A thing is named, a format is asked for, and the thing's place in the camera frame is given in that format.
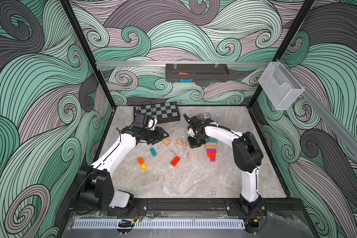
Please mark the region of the magenta rectangular block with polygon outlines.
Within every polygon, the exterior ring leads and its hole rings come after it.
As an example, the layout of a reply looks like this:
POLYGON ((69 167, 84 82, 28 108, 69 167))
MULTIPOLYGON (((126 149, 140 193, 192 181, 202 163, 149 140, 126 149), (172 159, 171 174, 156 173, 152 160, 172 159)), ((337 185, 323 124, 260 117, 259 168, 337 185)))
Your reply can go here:
POLYGON ((206 152, 210 153, 210 154, 216 154, 217 150, 216 149, 206 149, 206 152))

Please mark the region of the wooden rectangular block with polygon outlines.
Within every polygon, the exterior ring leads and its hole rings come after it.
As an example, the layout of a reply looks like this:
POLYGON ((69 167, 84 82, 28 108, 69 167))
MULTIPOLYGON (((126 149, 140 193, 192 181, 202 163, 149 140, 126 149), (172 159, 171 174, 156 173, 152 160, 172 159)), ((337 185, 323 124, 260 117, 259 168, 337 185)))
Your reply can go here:
POLYGON ((165 145, 165 146, 168 146, 170 144, 170 141, 168 139, 163 139, 162 140, 162 143, 165 145))

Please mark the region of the wooden long block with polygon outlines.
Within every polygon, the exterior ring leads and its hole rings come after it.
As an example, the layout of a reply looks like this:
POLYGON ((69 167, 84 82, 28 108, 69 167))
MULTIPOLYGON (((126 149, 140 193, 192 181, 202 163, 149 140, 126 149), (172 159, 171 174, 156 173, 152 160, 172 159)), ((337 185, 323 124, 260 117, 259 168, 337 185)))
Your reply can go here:
POLYGON ((205 144, 206 149, 217 149, 217 143, 210 142, 205 144))

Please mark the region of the small wooden triangle block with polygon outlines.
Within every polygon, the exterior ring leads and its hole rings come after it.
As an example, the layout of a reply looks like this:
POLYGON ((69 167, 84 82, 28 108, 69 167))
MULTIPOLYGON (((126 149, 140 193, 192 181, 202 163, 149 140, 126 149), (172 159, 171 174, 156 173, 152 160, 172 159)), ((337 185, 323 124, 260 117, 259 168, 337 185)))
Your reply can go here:
POLYGON ((183 146, 183 142, 180 138, 177 139, 177 145, 179 146, 183 146))

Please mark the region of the teal long block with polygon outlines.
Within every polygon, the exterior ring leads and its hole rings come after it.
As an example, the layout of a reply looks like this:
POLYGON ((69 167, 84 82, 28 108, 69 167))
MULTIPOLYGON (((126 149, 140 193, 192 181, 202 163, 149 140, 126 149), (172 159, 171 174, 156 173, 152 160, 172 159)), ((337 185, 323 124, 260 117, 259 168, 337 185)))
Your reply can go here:
POLYGON ((215 138, 209 138, 208 143, 217 143, 218 140, 215 138))

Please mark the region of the teal small block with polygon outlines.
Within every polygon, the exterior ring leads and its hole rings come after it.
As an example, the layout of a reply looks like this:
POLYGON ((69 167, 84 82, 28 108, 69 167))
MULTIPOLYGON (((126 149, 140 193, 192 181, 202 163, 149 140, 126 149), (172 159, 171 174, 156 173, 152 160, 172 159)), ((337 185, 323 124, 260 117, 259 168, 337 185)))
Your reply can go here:
POLYGON ((151 152, 151 154, 152 154, 153 157, 157 156, 157 153, 156 153, 156 151, 155 151, 154 148, 151 148, 151 149, 150 149, 150 152, 151 152))

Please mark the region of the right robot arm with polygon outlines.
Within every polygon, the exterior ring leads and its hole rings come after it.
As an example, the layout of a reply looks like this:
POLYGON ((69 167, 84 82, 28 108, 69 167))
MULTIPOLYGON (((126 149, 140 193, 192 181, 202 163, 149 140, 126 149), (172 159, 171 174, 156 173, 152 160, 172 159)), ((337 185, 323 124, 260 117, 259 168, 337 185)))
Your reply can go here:
POLYGON ((252 214, 260 204, 261 196, 258 189, 259 169, 263 152, 251 132, 237 132, 215 122, 188 123, 188 141, 191 148, 197 148, 213 137, 231 147, 234 163, 241 171, 242 190, 240 195, 241 212, 252 214))

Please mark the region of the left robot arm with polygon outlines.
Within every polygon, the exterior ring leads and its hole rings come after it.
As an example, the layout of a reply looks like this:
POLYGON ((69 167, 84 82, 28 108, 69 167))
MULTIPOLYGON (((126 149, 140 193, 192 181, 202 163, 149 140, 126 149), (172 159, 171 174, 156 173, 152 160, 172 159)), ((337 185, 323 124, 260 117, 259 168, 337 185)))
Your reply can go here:
POLYGON ((142 129, 125 127, 113 146, 97 161, 88 166, 81 166, 77 179, 79 186, 76 198, 93 208, 126 208, 132 195, 125 191, 115 190, 112 178, 125 156, 140 142, 157 144, 168 138, 169 134, 161 127, 142 129))

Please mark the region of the red rectangular block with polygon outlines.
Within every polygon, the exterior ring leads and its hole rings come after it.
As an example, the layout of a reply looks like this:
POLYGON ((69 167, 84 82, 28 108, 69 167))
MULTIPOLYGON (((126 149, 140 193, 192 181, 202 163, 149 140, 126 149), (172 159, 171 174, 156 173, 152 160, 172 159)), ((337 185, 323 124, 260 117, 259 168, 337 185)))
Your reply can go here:
POLYGON ((173 167, 175 167, 180 161, 180 157, 176 156, 172 161, 171 161, 171 165, 173 167))

